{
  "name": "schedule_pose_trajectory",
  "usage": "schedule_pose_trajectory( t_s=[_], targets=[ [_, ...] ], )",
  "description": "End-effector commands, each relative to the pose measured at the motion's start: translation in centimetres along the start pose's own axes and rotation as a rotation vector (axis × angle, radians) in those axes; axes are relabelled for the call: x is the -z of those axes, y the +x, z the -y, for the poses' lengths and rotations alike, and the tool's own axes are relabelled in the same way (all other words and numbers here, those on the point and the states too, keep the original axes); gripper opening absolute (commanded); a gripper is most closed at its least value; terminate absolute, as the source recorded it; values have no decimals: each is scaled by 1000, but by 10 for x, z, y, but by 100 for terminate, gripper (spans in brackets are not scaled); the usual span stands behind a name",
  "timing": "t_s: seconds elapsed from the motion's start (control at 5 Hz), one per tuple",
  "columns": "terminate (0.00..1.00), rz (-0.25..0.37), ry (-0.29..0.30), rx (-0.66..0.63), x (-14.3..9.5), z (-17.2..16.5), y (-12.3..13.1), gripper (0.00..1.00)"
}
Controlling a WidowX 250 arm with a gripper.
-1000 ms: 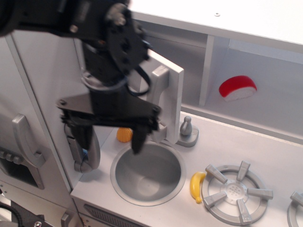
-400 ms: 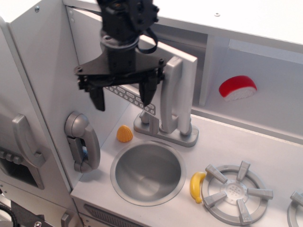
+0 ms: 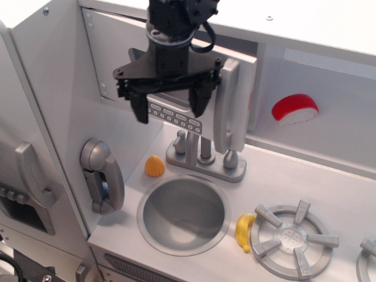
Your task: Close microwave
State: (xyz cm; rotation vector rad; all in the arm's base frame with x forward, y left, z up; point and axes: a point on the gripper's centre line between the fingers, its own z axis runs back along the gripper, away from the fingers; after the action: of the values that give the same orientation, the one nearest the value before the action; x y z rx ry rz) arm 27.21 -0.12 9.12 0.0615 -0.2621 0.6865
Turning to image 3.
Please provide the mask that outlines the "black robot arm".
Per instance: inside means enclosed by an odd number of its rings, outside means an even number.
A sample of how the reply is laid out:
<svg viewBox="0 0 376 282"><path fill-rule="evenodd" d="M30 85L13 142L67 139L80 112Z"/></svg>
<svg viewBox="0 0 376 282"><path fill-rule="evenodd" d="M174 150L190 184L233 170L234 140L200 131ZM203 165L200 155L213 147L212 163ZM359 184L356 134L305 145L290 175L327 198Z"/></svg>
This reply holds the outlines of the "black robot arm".
<svg viewBox="0 0 376 282"><path fill-rule="evenodd" d="M220 83L220 58L208 54L216 34L208 19L217 1L150 1L146 35L149 46L135 61L113 71L117 93L130 101L136 119L147 123L147 95L188 90L195 117L201 116Z"/></svg>

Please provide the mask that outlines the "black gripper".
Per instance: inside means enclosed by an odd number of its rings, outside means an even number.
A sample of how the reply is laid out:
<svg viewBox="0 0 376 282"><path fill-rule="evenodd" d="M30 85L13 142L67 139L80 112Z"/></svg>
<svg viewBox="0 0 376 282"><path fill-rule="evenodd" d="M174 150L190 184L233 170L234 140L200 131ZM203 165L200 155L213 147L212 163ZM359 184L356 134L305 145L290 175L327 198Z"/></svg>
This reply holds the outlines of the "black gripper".
<svg viewBox="0 0 376 282"><path fill-rule="evenodd" d="M140 58L113 71L117 94L130 100L136 119L148 123L147 95L187 90L195 117L200 117L218 85L220 59L209 55L215 41L203 46L190 41L149 40Z"/></svg>

